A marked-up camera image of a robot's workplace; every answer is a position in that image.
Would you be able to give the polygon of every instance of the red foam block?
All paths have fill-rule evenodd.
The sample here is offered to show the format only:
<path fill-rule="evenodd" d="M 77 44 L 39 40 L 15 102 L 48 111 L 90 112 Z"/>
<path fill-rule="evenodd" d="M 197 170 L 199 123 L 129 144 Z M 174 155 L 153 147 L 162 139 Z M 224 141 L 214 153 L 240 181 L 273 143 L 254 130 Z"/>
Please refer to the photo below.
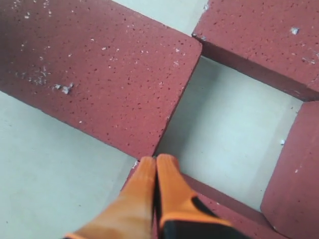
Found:
<path fill-rule="evenodd" d="M 319 102 L 304 103 L 280 154 L 261 210 L 293 239 L 319 235 Z"/>
<path fill-rule="evenodd" d="M 319 2 L 210 0 L 203 54 L 301 100 L 319 99 Z"/>
<path fill-rule="evenodd" d="M 152 155 L 201 53 L 111 0 L 0 2 L 0 90 L 134 157 Z"/>
<path fill-rule="evenodd" d="M 129 173 L 127 180 L 135 172 L 135 166 Z M 252 239 L 287 239 L 273 230 L 264 216 L 236 201 L 233 198 L 213 189 L 185 174 L 184 179 L 189 186 L 198 193 L 199 199 L 221 218 L 230 221 L 233 226 Z M 156 222 L 153 227 L 153 238 L 156 239 Z"/>

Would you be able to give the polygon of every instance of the red block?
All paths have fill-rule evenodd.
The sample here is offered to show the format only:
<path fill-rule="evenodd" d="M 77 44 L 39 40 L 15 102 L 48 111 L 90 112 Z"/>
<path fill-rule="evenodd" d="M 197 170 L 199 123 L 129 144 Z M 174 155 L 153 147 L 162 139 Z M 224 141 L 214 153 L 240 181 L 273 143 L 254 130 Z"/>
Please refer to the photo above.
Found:
<path fill-rule="evenodd" d="M 304 103 L 268 184 L 261 210 L 293 239 L 319 235 L 319 102 Z"/>
<path fill-rule="evenodd" d="M 152 155 L 201 53 L 111 0 L 0 2 L 0 90 L 134 157 Z"/>
<path fill-rule="evenodd" d="M 130 171 L 128 179 L 132 176 L 137 167 L 138 166 L 136 165 Z M 261 213 L 187 175 L 183 176 L 189 186 L 198 192 L 199 199 L 212 212 L 216 213 L 221 218 L 230 221 L 236 229 L 250 238 L 287 239 L 275 232 Z M 153 227 L 153 238 L 157 238 L 156 223 Z"/>
<path fill-rule="evenodd" d="M 210 0 L 205 9 L 194 31 L 205 56 L 301 100 L 319 99 L 319 1 Z"/>

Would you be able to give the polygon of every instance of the light gray floor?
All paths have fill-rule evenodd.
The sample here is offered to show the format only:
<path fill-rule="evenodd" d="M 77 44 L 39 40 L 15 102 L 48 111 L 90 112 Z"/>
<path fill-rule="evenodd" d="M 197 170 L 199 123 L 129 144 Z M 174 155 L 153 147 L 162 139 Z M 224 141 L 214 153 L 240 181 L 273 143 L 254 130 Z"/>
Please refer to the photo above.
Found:
<path fill-rule="evenodd" d="M 118 0 L 191 34 L 206 0 Z M 202 58 L 158 152 L 259 209 L 299 100 Z M 0 93 L 0 237 L 56 239 L 116 197 L 135 160 Z"/>

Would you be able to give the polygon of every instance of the floor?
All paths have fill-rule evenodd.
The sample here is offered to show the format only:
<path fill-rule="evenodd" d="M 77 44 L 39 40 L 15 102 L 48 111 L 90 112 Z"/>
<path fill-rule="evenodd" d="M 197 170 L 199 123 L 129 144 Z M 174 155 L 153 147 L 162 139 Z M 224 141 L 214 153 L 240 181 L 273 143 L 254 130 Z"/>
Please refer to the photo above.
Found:
<path fill-rule="evenodd" d="M 117 0 L 185 34 L 206 0 Z M 56 239 L 118 194 L 135 159 L 0 93 L 0 237 Z M 258 210 L 302 102 L 201 58 L 158 153 Z"/>

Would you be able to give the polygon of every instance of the red brick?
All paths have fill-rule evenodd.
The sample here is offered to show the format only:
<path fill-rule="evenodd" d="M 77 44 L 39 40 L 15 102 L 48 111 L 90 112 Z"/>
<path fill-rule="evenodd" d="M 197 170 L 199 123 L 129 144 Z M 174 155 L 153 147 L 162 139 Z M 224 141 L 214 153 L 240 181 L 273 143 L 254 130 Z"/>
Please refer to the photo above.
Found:
<path fill-rule="evenodd" d="M 304 103 L 280 154 L 261 210 L 293 239 L 319 235 L 319 102 Z"/>
<path fill-rule="evenodd" d="M 128 179 L 135 170 L 136 168 L 133 168 L 130 171 Z M 261 213 L 187 175 L 183 176 L 189 186 L 198 193 L 199 199 L 211 211 L 229 220 L 236 229 L 247 236 L 252 239 L 287 239 L 275 232 Z M 157 238 L 156 223 L 153 227 L 153 238 Z"/>
<path fill-rule="evenodd" d="M 205 56 L 301 100 L 319 99 L 318 1 L 210 0 L 208 6 L 194 31 Z"/>
<path fill-rule="evenodd" d="M 0 45 L 1 91 L 137 158 L 153 154 L 201 53 L 111 0 L 3 0 Z"/>

